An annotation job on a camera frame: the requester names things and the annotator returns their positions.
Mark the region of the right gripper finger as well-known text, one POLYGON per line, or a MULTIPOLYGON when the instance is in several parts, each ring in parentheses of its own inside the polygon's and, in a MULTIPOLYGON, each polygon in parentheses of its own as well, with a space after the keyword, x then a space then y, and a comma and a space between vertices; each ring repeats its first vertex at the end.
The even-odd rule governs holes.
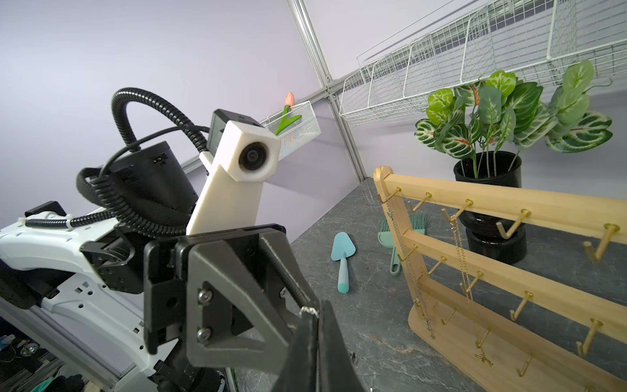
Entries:
POLYGON ((363 391, 332 304, 303 307, 273 391, 363 391))

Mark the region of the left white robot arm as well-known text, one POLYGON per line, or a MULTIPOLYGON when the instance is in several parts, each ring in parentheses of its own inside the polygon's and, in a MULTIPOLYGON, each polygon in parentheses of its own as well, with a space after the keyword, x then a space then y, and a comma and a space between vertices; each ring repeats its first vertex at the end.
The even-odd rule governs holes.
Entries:
POLYGON ((280 374, 300 336, 286 295, 316 297, 278 224, 258 225, 264 183, 320 135, 292 96, 264 122, 216 110, 209 127, 140 88, 112 96, 124 147, 83 168, 98 207, 35 207, 1 231, 1 297, 99 334, 132 360, 137 391, 222 390, 227 368, 280 374))

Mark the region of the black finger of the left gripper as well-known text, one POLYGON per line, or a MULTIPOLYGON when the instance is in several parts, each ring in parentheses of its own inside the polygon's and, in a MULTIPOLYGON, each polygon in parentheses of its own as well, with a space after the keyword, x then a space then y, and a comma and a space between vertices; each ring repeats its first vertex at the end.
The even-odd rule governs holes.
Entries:
POLYGON ((227 230, 185 237, 185 345, 197 368, 280 374, 300 322, 287 310, 318 309, 282 230, 227 230))

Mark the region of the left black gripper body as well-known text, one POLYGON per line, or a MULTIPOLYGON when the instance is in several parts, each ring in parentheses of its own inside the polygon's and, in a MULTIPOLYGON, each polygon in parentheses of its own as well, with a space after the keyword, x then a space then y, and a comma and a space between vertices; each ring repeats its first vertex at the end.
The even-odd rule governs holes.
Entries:
POLYGON ((155 370, 188 391, 185 365, 278 375, 294 335, 284 292, 294 292, 294 253, 277 224, 161 238, 143 251, 144 343, 175 349, 155 370))

